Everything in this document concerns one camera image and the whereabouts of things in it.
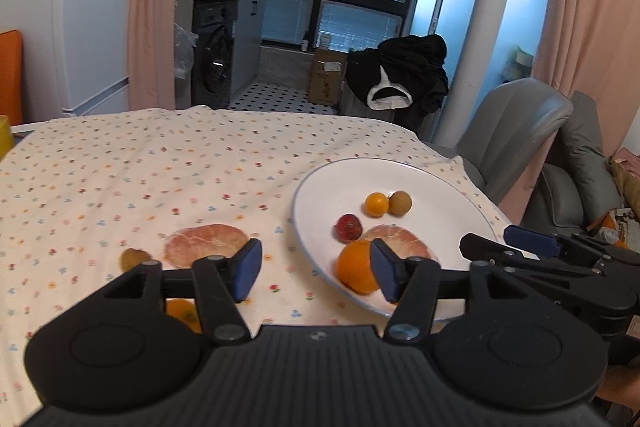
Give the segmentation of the grey chair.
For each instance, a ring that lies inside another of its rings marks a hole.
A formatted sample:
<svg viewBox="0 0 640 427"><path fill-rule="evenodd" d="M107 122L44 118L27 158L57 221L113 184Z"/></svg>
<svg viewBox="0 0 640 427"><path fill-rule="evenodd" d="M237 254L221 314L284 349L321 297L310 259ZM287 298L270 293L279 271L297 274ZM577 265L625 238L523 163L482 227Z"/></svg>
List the grey chair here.
<svg viewBox="0 0 640 427"><path fill-rule="evenodd" d="M485 96L456 145L430 147L447 158L460 156L471 181L498 204L571 113L570 99L548 84L514 80Z"/></svg>

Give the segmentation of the white blue-rimmed plate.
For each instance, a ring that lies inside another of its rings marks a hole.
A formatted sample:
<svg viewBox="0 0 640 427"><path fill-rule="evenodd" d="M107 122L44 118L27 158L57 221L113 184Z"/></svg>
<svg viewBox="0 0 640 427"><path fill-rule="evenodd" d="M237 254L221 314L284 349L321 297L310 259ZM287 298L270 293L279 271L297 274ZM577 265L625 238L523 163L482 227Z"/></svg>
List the white blue-rimmed plate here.
<svg viewBox="0 0 640 427"><path fill-rule="evenodd" d="M401 216L390 213L375 218L366 213L366 197L390 196L401 191L412 207ZM366 233L407 231L446 270L465 270L460 239L473 233L500 242L508 224L499 209L465 173L459 157L437 158L422 167L382 158L348 158L308 173L292 199L292 225L300 248L326 283L355 305L382 317L395 306L381 291L359 295L337 280L335 261L344 245L335 235L338 219L352 213Z"/></svg>

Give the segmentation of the pink curtain left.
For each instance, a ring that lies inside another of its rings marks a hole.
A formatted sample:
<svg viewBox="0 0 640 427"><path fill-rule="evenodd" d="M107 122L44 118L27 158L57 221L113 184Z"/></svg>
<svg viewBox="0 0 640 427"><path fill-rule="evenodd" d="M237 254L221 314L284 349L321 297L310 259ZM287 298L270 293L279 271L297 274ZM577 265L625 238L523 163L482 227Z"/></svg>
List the pink curtain left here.
<svg viewBox="0 0 640 427"><path fill-rule="evenodd" d="M174 109L175 0L129 0L129 107Z"/></svg>

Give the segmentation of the cardboard box on floor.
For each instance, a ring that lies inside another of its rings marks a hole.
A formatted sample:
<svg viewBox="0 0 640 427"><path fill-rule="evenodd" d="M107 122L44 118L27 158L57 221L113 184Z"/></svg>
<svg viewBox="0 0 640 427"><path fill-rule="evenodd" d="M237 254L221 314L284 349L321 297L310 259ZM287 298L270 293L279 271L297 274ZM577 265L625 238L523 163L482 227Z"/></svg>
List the cardboard box on floor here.
<svg viewBox="0 0 640 427"><path fill-rule="evenodd" d="M316 49L308 88L310 103L334 106L340 101L346 62L345 53Z"/></svg>

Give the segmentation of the orange chair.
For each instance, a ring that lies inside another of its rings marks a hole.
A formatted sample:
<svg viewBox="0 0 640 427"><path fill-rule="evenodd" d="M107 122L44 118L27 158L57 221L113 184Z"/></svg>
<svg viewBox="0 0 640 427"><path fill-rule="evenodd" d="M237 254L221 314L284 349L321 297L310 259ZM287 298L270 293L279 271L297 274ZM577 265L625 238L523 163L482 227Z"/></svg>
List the orange chair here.
<svg viewBox="0 0 640 427"><path fill-rule="evenodd" d="M16 30L0 34L0 110L11 126L23 124L23 38Z"/></svg>

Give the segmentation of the large orange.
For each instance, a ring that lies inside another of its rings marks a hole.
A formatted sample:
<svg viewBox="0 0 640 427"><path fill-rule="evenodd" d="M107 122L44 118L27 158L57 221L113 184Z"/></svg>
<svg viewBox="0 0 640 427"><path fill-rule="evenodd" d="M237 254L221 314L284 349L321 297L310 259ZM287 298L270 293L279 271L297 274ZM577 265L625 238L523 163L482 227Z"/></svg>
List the large orange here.
<svg viewBox="0 0 640 427"><path fill-rule="evenodd" d="M370 265L370 244L370 241L347 244L334 263L337 280L359 295L370 295L380 289Z"/></svg>

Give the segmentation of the floral white tablecloth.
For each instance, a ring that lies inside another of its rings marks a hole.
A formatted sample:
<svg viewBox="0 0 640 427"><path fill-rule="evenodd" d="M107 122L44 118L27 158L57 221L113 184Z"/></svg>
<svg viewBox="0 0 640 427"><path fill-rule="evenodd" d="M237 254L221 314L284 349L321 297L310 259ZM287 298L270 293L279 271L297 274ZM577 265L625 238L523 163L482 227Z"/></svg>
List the floral white tablecloth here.
<svg viewBox="0 0 640 427"><path fill-rule="evenodd" d="M492 231L504 214L463 171L382 121L193 107L51 120L1 163L1 421L20 425L38 398L24 349L43 324L120 272L127 248L162 257L172 233L232 225L264 261L241 306L260 325L382 324L322 280L297 245L299 181L345 158L404 162L457 187Z"/></svg>

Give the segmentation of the small kumquat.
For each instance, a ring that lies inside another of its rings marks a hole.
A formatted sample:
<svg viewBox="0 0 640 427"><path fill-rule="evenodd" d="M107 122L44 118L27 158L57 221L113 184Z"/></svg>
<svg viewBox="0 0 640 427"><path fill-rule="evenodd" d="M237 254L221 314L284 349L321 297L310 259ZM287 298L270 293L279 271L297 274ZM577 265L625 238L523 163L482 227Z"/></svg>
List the small kumquat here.
<svg viewBox="0 0 640 427"><path fill-rule="evenodd" d="M137 248L127 248L120 254L119 268L122 272L127 272L149 260L152 260L152 256L146 251Z"/></svg>
<svg viewBox="0 0 640 427"><path fill-rule="evenodd" d="M363 203L363 211L372 218L381 218L390 208L388 197L381 192L369 194Z"/></svg>

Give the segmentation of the peeled pomelo segment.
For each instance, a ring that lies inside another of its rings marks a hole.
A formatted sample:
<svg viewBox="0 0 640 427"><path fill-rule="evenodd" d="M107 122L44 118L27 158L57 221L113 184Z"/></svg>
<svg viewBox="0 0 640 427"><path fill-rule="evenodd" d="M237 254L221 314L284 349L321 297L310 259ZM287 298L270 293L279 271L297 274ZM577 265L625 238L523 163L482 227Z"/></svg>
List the peeled pomelo segment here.
<svg viewBox="0 0 640 427"><path fill-rule="evenodd" d="M438 261L436 255L425 243L407 229L398 225L377 225L363 233L364 241L382 239L390 249L401 258L421 257Z"/></svg>
<svg viewBox="0 0 640 427"><path fill-rule="evenodd" d="M247 241L248 236L232 225L200 225L172 233L166 239L163 259L176 269L186 269L201 258L232 257Z"/></svg>

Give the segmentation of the brown kiwi berry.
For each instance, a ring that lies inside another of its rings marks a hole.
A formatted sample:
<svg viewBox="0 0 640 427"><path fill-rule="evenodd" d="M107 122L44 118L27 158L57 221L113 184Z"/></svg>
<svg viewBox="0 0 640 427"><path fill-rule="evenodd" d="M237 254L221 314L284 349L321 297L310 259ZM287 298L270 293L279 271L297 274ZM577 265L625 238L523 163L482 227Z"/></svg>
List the brown kiwi berry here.
<svg viewBox="0 0 640 427"><path fill-rule="evenodd" d="M396 191L388 199L388 212L396 217L405 216L412 208L412 198L405 191Z"/></svg>

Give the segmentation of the pink curtain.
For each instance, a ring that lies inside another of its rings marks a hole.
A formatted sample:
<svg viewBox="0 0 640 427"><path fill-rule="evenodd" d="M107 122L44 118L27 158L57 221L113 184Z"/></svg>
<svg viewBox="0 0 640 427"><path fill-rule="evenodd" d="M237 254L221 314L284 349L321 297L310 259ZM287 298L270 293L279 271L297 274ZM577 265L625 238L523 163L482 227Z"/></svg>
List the pink curtain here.
<svg viewBox="0 0 640 427"><path fill-rule="evenodd" d="M129 0L129 107L174 109L175 0Z"/></svg>
<svg viewBox="0 0 640 427"><path fill-rule="evenodd" d="M548 0L533 75L589 95L613 154L639 109L639 0Z"/></svg>

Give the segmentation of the pink curtain right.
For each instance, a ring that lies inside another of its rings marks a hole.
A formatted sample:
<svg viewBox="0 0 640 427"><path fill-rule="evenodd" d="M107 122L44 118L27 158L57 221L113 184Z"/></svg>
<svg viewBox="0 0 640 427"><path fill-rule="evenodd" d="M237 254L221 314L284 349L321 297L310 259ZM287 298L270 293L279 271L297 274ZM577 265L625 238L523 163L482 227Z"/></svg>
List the pink curtain right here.
<svg viewBox="0 0 640 427"><path fill-rule="evenodd" d="M533 75L589 95L613 154L639 109L639 0L548 0Z"/></svg>

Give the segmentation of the red small fruit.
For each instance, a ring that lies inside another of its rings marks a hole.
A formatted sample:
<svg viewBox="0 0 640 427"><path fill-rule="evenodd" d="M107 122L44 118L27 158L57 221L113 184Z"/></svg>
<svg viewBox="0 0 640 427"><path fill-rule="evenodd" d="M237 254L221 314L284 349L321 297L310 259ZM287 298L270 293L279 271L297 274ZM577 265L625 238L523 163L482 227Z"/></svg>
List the red small fruit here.
<svg viewBox="0 0 640 427"><path fill-rule="evenodd" d="M344 244L358 241L362 233L362 224L352 213L345 213L334 225L335 237Z"/></svg>

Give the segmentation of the white pillar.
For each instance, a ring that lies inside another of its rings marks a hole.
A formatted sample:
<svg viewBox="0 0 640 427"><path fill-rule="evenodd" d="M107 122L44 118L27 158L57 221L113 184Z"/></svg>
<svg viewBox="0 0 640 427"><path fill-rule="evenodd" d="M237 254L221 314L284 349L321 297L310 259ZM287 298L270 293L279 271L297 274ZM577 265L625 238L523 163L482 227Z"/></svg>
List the white pillar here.
<svg viewBox="0 0 640 427"><path fill-rule="evenodd" d="M472 118L502 22L506 0L475 0L468 31L447 102L433 142L444 147L458 143Z"/></svg>

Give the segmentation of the black jacket on chair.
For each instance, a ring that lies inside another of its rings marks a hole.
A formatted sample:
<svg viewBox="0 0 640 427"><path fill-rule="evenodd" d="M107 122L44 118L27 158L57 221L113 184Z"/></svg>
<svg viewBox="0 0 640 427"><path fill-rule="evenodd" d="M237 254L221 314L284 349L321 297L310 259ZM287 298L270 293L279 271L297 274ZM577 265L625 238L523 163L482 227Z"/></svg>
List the black jacket on chair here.
<svg viewBox="0 0 640 427"><path fill-rule="evenodd" d="M399 86L411 96L408 107L394 110L394 123L418 132L449 93L446 57L446 42L440 35L391 38L376 48L349 52L345 81L356 98L369 105L369 92L385 74L392 89Z"/></svg>

